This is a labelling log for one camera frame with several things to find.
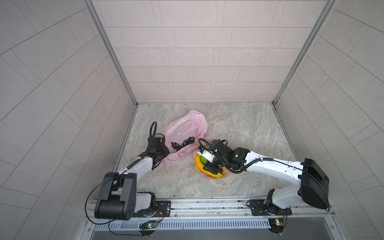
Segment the white vented grille strip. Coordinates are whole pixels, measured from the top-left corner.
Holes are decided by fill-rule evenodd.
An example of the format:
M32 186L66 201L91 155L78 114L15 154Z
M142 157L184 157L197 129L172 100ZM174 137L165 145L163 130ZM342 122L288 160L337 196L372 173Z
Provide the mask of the white vented grille strip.
M145 221L119 221L96 226L96 230L135 231ZM169 219L163 220L155 229L171 230L216 230L216 229L270 229L268 219Z

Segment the left circuit board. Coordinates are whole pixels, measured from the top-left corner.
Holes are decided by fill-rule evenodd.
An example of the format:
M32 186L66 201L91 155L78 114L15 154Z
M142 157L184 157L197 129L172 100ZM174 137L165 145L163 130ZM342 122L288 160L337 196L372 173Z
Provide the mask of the left circuit board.
M157 221L148 221L148 222L141 224L140 230L142 230L142 231L154 230L158 226L158 224L159 224L159 222L157 222Z

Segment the yellow fake banana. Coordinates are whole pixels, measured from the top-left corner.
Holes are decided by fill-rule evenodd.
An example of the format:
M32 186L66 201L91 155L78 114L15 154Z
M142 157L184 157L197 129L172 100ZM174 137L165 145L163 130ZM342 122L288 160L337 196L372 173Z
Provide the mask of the yellow fake banana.
M216 179L224 178L224 175L221 174L221 173L218 173L218 174L215 175L215 174L205 170L204 169L204 165L200 161L200 156L199 155L196 155L196 157L195 157L195 167L196 167L196 170L199 173L201 173L203 176L205 176L209 180L216 180Z

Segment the green fake fruit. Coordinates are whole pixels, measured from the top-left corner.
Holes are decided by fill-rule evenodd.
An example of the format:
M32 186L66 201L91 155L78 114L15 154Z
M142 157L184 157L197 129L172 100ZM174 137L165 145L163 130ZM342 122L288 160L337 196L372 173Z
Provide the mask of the green fake fruit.
M206 165L208 160L206 158L204 158L203 156L200 156L200 161L203 165Z

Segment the right circuit board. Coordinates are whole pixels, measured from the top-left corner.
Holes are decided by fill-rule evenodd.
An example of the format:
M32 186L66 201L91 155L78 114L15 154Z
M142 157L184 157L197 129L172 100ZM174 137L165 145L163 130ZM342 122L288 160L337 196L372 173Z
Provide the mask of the right circuit board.
M274 234L283 233L286 227L286 222L282 219L269 219L269 224L269 231Z

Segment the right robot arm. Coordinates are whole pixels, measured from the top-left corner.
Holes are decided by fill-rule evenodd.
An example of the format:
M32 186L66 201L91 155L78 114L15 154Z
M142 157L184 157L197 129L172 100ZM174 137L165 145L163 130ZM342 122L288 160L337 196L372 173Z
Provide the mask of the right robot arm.
M249 200L247 205L265 215L286 217L291 207L307 204L330 210L330 179L312 159L290 162L266 157L245 148L231 149L225 140L198 139L196 165L210 177L223 178L224 171L232 174L255 172L266 174L290 183L283 189L271 189L264 200Z

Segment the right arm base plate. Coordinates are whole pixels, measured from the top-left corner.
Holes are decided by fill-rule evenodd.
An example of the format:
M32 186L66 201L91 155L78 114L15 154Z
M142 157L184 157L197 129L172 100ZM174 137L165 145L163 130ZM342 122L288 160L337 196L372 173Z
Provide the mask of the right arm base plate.
M249 200L246 203L252 211L253 216L291 216L292 210L290 208L281 209L274 204L267 205L265 200Z

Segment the aluminium mounting rail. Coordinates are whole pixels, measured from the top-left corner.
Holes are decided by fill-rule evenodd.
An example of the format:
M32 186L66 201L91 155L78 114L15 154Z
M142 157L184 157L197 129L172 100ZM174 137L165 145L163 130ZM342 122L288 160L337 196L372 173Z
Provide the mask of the aluminium mounting rail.
M261 197L239 198L185 198L185 199L159 199L158 201L171 201L170 216L165 218L134 218L132 219L238 219L238 218L276 218L290 219L299 217L334 217L336 214L332 208L329 211L310 207L306 204L291 206L292 215L288 216L253 216L247 207L249 200L262 200Z

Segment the pink scalloped bowl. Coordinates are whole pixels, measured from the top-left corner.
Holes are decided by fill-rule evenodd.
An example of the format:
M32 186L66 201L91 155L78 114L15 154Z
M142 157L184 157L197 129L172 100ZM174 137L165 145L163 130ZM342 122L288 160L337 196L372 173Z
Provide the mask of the pink scalloped bowl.
M223 168L223 173L218 175L213 175L203 169L203 164L200 162L198 163L198 160L200 159L200 156L197 154L197 151L194 151L193 153L194 159L195 159L195 169L203 175L208 180L220 180L220 179L227 179L231 176L231 173Z

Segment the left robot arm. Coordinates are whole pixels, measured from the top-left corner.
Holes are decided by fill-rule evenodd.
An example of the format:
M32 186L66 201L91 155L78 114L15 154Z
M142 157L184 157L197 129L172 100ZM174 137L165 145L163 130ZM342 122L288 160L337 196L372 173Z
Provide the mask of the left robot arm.
M157 212L155 194L138 192L137 182L169 154L165 136L155 134L148 138L147 149L123 172L107 173L94 210L95 218L127 221L135 214L154 215Z

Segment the circuit board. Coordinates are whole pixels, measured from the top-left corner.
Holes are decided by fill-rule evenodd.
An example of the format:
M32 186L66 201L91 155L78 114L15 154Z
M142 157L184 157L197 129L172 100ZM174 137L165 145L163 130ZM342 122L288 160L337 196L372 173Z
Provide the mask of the circuit board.
M286 222L282 219L269 219L269 224L269 231L274 234L283 233L286 227Z
M159 224L159 222L157 222L157 221L148 221L148 222L141 224L140 230L142 230L142 231L154 230L158 226L158 224Z

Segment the dark fake grapes bunch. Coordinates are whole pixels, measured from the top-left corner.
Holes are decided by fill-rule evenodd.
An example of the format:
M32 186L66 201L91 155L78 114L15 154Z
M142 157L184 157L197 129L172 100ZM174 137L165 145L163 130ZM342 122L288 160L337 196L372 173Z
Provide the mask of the dark fake grapes bunch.
M189 137L188 139L185 139L181 144L177 143L177 142L171 142L171 147L176 150L176 151L179 151L180 149L188 146L188 145L191 145L195 142L195 138L194 137Z

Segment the pink plastic bag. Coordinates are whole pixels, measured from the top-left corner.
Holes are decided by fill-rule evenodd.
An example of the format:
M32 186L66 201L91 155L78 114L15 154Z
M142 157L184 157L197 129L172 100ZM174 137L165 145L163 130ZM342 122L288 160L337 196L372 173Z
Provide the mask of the pink plastic bag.
M208 123L204 114L198 111L190 111L186 116L170 123L165 128L165 146L170 151L170 154L164 158L164 162L167 168L174 167L182 163L185 158L198 149L199 138L204 138L208 130ZM184 141L193 137L195 141L180 150L175 150L172 143L182 145Z

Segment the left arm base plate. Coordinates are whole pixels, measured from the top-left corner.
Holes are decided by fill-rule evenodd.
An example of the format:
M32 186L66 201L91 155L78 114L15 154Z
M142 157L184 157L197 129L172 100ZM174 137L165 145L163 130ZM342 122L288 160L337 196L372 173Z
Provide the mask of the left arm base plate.
M165 218L170 216L171 201L156 201L149 209L134 213L134 218Z

